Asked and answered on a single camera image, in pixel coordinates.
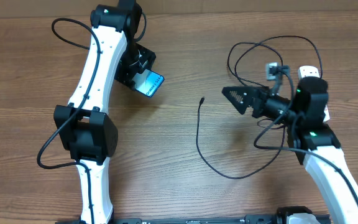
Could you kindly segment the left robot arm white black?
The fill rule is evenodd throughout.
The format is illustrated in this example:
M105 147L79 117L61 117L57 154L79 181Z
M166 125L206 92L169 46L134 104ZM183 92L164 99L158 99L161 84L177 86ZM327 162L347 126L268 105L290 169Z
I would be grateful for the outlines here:
M146 16L135 1L98 5L90 15L91 41L76 90L67 105L55 108L53 119L64 149L80 175L83 200L78 223L112 223L109 162L118 130L109 117L109 98L115 81L147 97L164 77L152 71L155 52L139 44L139 22Z

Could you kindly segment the blue Galaxy smartphone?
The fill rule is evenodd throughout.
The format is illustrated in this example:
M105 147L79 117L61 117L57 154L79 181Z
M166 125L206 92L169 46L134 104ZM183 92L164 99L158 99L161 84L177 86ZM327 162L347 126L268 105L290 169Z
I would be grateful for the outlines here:
M143 73L137 73L133 79L135 90L152 97L164 81L164 77L151 70L145 69Z

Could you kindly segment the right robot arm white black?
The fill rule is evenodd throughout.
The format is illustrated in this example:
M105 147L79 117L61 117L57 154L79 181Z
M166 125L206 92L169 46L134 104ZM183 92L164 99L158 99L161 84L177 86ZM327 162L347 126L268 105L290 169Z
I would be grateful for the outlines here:
M344 158L341 143L324 122L328 84L318 77L302 78L291 99L256 86L228 86L223 95L240 114L248 107L255 118L265 116L288 126L288 151L314 180L334 223L358 223L358 185Z

